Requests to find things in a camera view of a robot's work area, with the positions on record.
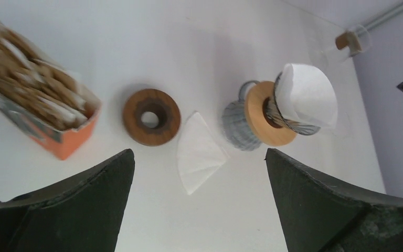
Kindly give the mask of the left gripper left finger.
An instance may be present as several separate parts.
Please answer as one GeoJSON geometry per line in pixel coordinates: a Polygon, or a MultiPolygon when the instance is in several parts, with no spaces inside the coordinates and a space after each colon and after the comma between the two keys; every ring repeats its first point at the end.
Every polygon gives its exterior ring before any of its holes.
{"type": "Polygon", "coordinates": [[[114,251],[135,171],[130,149],[7,202],[0,251],[114,251]]]}

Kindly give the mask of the grey glass carafe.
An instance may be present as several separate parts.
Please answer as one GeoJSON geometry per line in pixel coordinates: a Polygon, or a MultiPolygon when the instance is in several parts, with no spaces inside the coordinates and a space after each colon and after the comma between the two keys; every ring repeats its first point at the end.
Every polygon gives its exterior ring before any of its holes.
{"type": "Polygon", "coordinates": [[[240,151],[253,151],[262,142],[252,132],[245,115],[245,101],[248,91],[259,81],[247,81],[240,87],[238,99],[227,105],[221,115],[222,128],[227,141],[240,151]]]}

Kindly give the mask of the clear glass with brown band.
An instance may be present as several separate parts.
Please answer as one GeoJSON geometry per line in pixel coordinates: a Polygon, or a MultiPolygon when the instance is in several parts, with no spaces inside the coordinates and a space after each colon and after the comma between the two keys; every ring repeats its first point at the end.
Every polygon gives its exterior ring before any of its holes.
{"type": "Polygon", "coordinates": [[[310,37],[310,43],[310,61],[324,72],[368,51],[373,45],[371,34],[361,24],[349,27],[332,38],[315,34],[310,37]]]}

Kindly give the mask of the grey ribbed glass dripper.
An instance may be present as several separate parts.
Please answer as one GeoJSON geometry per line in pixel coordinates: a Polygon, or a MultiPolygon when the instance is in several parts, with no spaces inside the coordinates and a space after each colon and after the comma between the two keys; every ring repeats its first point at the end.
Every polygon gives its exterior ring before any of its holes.
{"type": "Polygon", "coordinates": [[[282,72],[280,72],[275,79],[272,94],[266,102],[266,105],[264,105],[264,116],[267,121],[271,125],[278,125],[280,128],[289,129],[299,135],[309,136],[317,134],[321,130],[321,127],[286,119],[282,115],[275,96],[281,76],[282,72]]]}

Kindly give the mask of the white paper coffee filter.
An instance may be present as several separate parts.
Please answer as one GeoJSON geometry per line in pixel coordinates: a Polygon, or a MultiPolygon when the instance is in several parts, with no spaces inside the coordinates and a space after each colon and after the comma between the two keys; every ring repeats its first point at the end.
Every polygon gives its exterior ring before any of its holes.
{"type": "Polygon", "coordinates": [[[183,126],[176,151],[177,170],[186,194],[192,195],[228,159],[202,115],[193,112],[183,126]]]}
{"type": "Polygon", "coordinates": [[[285,119],[321,128],[336,126],[336,94],[328,77],[319,68],[285,64],[274,94],[285,119]]]}

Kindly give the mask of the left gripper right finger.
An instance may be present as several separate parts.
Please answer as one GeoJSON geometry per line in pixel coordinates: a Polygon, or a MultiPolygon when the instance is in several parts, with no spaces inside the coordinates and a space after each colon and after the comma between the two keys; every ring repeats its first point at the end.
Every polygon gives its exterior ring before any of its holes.
{"type": "Polygon", "coordinates": [[[277,149],[268,176],[288,251],[403,251],[403,198],[347,183],[277,149]]]}

